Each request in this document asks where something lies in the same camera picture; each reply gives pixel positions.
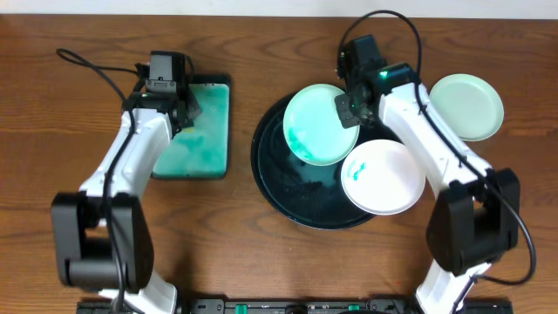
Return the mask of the mint green plate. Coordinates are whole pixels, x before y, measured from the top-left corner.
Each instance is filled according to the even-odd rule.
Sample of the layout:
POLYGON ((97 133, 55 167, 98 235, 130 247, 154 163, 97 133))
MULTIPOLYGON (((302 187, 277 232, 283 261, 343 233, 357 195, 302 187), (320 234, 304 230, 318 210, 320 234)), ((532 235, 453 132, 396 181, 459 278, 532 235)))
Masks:
POLYGON ((342 160, 357 143, 360 128, 345 128, 338 117, 335 97, 344 91, 334 85, 309 85, 289 101, 282 130, 290 151, 313 166, 342 160))
POLYGON ((504 120, 500 95, 482 78, 458 73, 439 80, 430 100, 448 126, 466 141, 488 139, 504 120))

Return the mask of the white plate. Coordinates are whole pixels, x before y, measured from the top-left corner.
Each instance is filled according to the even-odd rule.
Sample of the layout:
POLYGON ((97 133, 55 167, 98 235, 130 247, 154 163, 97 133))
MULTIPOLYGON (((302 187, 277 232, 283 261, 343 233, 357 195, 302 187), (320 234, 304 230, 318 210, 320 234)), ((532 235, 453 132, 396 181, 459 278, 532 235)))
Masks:
POLYGON ((370 140, 355 147, 344 160, 340 178, 348 199, 373 215, 406 211, 425 188, 424 169, 393 140, 370 140))

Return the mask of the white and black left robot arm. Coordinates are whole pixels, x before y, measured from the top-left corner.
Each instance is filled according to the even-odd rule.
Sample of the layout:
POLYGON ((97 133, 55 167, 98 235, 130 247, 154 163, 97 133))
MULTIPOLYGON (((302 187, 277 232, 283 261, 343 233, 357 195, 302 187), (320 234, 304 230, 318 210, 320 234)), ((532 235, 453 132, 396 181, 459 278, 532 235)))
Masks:
POLYGON ((153 167, 187 123, 188 85, 146 81, 124 100, 119 132, 94 174, 51 204, 58 277, 95 290, 110 311, 174 313, 178 291, 154 271, 141 199, 153 167))

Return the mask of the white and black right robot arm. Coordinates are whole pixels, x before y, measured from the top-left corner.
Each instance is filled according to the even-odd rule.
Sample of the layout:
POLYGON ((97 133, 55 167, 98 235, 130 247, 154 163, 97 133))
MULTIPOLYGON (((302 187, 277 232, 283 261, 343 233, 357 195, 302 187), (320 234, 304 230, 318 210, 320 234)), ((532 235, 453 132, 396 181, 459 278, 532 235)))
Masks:
POLYGON ((355 66, 337 97, 344 126, 378 122, 425 170, 436 197, 426 229, 433 261, 415 292, 417 311, 455 313, 468 291, 518 243, 520 182, 494 170, 443 121, 408 64, 355 66))

